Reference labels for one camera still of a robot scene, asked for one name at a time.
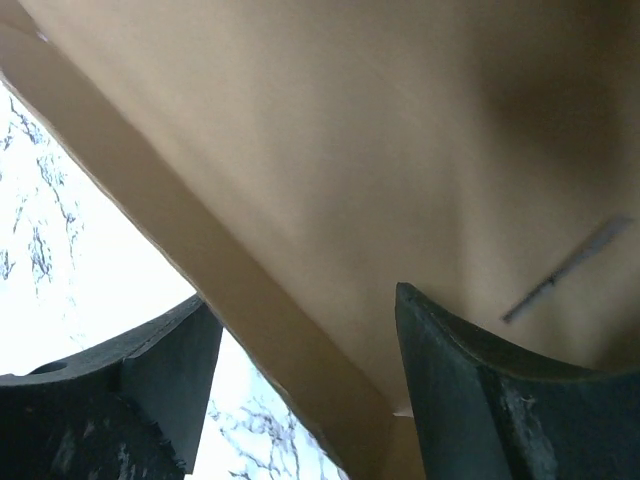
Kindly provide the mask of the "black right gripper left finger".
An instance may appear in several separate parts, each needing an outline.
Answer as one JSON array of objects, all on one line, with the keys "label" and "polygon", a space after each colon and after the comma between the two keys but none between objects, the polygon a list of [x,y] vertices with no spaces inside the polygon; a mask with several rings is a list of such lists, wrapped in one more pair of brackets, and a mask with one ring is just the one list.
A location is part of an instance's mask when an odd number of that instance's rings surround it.
[{"label": "black right gripper left finger", "polygon": [[216,315],[194,295],[27,375],[2,375],[2,478],[192,473],[222,333]]}]

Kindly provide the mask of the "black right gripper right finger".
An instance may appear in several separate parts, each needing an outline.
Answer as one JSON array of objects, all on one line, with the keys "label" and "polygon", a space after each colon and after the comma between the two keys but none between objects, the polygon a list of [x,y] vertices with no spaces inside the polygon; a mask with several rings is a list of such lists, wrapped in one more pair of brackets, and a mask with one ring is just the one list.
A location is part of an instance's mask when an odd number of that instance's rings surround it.
[{"label": "black right gripper right finger", "polygon": [[398,341],[430,479],[635,479],[639,374],[571,365],[507,341],[416,287]]}]

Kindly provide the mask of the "brown cardboard box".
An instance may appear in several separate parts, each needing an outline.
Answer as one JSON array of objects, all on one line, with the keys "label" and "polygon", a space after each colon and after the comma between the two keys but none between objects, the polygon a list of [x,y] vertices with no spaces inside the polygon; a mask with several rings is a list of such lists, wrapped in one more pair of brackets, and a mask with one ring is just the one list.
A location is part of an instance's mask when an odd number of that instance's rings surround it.
[{"label": "brown cardboard box", "polygon": [[354,479],[430,479],[400,283],[639,374],[635,1],[5,1],[1,77]]}]

